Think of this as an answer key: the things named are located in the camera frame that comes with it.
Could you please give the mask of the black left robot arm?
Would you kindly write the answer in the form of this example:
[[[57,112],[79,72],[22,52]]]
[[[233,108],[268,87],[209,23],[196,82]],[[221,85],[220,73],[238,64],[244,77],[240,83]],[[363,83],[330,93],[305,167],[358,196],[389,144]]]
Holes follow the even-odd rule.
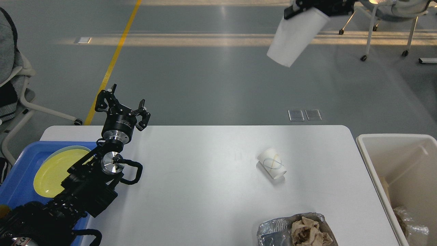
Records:
[[[1,218],[2,246],[70,246],[76,237],[92,235],[92,246],[100,245],[96,229],[75,230],[86,216],[97,217],[117,197],[115,187],[139,182],[143,166],[121,156],[132,139],[134,128],[147,127],[151,114],[141,100],[136,110],[115,97],[116,84],[97,95],[95,111],[107,117],[96,147],[67,169],[62,191],[48,203],[27,202]]]

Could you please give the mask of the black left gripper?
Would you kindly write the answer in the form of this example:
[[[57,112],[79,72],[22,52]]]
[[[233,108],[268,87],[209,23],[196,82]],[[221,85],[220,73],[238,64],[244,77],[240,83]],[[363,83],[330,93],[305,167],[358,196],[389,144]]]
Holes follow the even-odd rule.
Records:
[[[151,113],[145,107],[145,99],[142,99],[136,110],[131,111],[131,116],[125,113],[124,106],[115,97],[117,84],[113,84],[108,90],[101,90],[97,94],[95,112],[107,114],[101,136],[105,140],[115,139],[127,144],[131,141],[134,127],[143,131],[151,118]]]

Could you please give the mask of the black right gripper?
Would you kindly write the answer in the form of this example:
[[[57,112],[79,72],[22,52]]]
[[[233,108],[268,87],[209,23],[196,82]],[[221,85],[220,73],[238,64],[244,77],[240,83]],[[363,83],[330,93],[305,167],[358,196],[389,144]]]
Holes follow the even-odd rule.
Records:
[[[284,9],[284,19],[310,10],[314,6],[328,17],[350,15],[354,12],[356,0],[291,0],[291,5]]]

